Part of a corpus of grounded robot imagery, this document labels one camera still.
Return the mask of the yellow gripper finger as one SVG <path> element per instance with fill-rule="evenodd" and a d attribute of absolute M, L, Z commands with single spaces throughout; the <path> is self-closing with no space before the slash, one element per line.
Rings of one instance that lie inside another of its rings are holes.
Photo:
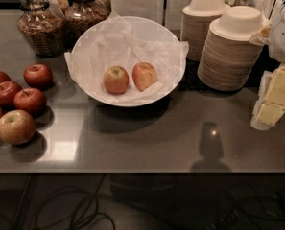
<path fill-rule="evenodd" d="M 254 45 L 264 46 L 269 44 L 270 37 L 270 26 L 265 26 L 260 31 L 255 33 L 250 39 L 249 42 Z"/>
<path fill-rule="evenodd" d="M 276 125 L 284 114 L 285 63 L 281 63 L 273 72 L 264 72 L 250 125 L 258 130 L 269 130 Z"/>

